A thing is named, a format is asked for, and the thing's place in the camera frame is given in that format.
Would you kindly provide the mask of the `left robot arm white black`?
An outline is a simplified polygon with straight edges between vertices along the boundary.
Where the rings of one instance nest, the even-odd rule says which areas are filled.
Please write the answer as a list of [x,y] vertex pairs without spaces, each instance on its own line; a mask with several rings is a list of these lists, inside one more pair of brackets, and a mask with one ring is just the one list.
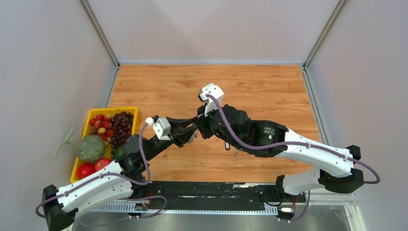
[[63,231],[107,202],[130,196],[142,199],[151,181],[148,161],[173,144],[183,147],[196,132],[197,120],[147,118],[139,134],[124,144],[124,153],[106,167],[73,184],[44,188],[36,214],[46,220],[48,230]]

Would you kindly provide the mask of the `metal keyring with keys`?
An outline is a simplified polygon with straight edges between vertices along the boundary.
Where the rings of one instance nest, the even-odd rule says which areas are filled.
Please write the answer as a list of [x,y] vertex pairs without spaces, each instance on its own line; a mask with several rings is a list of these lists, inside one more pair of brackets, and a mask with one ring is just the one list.
[[198,137],[197,133],[198,133],[198,130],[196,130],[196,131],[192,134],[192,136],[191,136],[191,137],[189,138],[189,140],[187,141],[188,144],[192,143],[192,142]]

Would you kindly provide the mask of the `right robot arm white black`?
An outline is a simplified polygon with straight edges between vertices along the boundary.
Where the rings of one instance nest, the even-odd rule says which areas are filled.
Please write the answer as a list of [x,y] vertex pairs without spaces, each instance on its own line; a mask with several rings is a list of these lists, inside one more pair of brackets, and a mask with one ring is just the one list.
[[358,146],[331,147],[273,121],[252,120],[245,111],[227,104],[208,114],[201,106],[193,121],[204,139],[216,136],[256,157],[288,158],[311,165],[310,170],[277,177],[275,195],[281,201],[319,188],[353,193],[364,185],[363,172],[354,167],[354,161],[361,157]]

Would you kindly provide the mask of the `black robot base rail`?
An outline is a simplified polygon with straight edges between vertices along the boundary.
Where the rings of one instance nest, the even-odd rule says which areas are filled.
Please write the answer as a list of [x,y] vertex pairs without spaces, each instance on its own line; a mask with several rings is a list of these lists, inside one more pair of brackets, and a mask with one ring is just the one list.
[[131,200],[106,202],[94,212],[132,215],[168,214],[283,215],[294,213],[296,203],[306,202],[305,193],[283,193],[274,183],[152,181]]

